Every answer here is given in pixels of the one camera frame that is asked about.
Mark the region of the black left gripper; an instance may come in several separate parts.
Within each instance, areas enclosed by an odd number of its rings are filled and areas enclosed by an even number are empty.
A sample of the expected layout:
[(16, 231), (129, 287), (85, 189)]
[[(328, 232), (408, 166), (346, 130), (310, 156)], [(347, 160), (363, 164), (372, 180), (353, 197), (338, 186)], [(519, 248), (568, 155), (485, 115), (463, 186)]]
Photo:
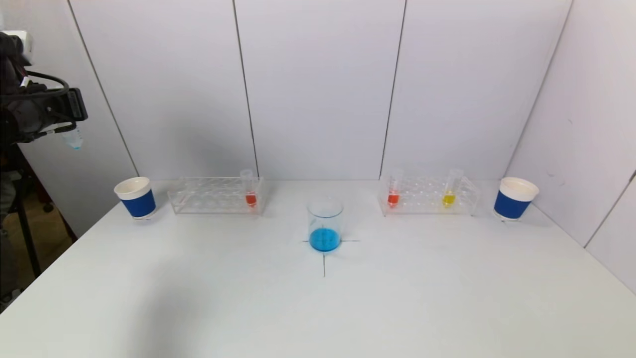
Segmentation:
[(58, 134), (77, 129), (77, 123), (88, 119), (82, 92), (70, 88), (48, 89), (39, 99), (25, 100), (20, 104), (21, 129), (29, 134)]

